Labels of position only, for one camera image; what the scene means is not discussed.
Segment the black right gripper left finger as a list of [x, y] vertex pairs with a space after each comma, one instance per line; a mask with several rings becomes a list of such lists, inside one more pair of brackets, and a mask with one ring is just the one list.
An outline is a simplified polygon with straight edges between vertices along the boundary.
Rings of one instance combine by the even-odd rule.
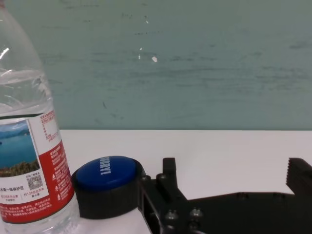
[[162, 160], [162, 173], [155, 179], [144, 175], [138, 183], [138, 210], [152, 234], [186, 233], [186, 201], [177, 185], [174, 158]]

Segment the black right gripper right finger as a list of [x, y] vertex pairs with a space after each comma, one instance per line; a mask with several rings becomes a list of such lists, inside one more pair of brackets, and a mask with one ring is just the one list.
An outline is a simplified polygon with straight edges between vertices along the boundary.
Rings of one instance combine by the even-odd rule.
[[295, 195], [312, 195], [312, 166], [301, 158], [289, 158], [286, 185]]

